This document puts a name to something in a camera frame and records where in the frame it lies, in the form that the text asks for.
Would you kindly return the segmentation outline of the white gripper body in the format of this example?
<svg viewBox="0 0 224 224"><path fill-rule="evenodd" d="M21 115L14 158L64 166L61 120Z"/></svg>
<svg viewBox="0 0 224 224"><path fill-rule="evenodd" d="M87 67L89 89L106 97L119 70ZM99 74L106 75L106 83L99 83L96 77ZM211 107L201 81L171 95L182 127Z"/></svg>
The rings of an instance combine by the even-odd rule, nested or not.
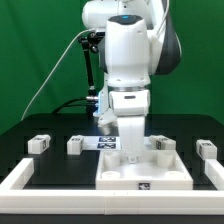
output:
<svg viewBox="0 0 224 224"><path fill-rule="evenodd" d="M144 149L145 117L118 117L121 150L127 157L140 156Z"/></svg>

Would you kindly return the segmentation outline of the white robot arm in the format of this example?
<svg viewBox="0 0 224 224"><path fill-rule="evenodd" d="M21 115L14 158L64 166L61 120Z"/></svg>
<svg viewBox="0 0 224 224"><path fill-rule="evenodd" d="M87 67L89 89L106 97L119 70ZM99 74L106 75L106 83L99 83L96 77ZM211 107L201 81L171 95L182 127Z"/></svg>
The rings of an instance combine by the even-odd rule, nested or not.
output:
<svg viewBox="0 0 224 224"><path fill-rule="evenodd" d="M169 6L170 0L90 0L82 11L104 71L98 126L105 133L118 126L122 153L131 163L144 150L150 77L171 73L182 56Z"/></svg>

